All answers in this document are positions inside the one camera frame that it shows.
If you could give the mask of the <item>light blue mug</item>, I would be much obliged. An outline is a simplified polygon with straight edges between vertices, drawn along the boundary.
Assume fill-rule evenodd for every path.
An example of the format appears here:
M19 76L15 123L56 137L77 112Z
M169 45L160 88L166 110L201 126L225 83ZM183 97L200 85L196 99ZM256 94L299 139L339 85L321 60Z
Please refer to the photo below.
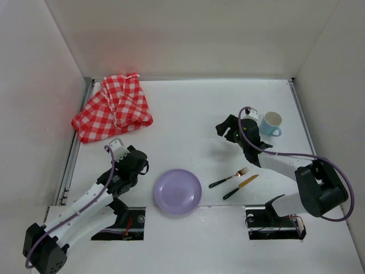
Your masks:
M267 112L261 121L259 130L261 134L266 136L279 137L282 135L282 130L280 128L282 124L282 117L277 112Z

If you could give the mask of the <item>gold fork green handle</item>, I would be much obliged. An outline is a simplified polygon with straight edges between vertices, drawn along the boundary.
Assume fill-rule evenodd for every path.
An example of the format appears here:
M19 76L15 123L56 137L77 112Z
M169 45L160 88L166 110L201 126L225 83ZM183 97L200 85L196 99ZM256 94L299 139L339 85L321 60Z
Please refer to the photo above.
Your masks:
M230 180L230 179L232 179L232 178L235 178L235 177L241 177L241 176L245 175L246 173L248 173L248 171L249 171L249 169L248 169L247 167L245 167L245 168L243 168L243 169L241 169L241 170L237 171L237 172L236 172L234 175L232 175L232 176L229 176L229 177L227 177L227 178L225 178L225 179L221 179L221 180L219 180L219 181L216 181L216 182L214 182L214 183L211 183L208 187L209 187L209 188L216 187L216 186L218 186L218 185L220 185L220 184L222 184L222 183L224 183L224 182L226 182L226 181L228 181L228 180Z

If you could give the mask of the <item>lilac plastic plate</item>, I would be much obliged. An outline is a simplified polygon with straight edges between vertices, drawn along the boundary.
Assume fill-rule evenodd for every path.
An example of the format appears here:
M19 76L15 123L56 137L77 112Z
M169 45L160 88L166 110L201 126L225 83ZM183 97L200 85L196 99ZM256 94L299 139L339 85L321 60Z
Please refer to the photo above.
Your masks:
M198 207L202 198L202 185L190 171L171 169L156 180L153 197L163 212L185 215Z

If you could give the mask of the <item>gold knife green handle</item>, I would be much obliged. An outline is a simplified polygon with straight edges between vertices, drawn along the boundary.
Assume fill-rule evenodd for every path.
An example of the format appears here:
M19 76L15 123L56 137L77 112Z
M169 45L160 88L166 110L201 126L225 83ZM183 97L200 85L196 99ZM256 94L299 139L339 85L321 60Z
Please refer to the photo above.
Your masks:
M236 192L238 192L242 187L246 186L247 184L252 182L257 177L259 177L259 174L253 175L253 176L249 177L248 179L246 179L245 181L243 181L242 183L240 183L237 188L233 189L232 191L230 191L229 193L224 195L223 200L227 200L228 198L230 198L232 195L234 195Z

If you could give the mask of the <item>red white checkered cloth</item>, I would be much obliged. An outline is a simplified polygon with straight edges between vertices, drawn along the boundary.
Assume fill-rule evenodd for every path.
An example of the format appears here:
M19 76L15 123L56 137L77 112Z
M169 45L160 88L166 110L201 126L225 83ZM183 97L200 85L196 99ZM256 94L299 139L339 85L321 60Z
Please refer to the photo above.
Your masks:
M93 143L140 130L153 123L139 74L107 76L100 90L71 121L81 143Z

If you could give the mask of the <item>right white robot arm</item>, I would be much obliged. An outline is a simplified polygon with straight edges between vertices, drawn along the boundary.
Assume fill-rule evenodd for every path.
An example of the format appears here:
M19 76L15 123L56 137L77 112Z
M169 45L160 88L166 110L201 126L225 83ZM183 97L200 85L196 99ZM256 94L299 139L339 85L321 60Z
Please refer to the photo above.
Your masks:
M280 217L309 213L325 218L333 208L350 201L348 213L340 221L348 219L354 210L354 192L345 175L326 158L282 153L271 144L261 140L257 122L240 119L234 115L216 126L219 136L237 143L246 160L259 167L275 171L297 185L298 191L291 195L279 195L265 203L265 214L270 220Z

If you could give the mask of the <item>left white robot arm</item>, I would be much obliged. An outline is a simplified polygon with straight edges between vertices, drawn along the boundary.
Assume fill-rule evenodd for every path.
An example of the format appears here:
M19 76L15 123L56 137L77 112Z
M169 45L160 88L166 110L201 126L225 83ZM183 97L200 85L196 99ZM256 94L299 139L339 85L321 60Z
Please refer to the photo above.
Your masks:
M22 253L27 269L57 273L76 243L126 221L129 208L119 197L148 172L148 157L133 146L124 147L118 142L104 149L111 156L111 168L54 220L42 225L34 223L26 230Z

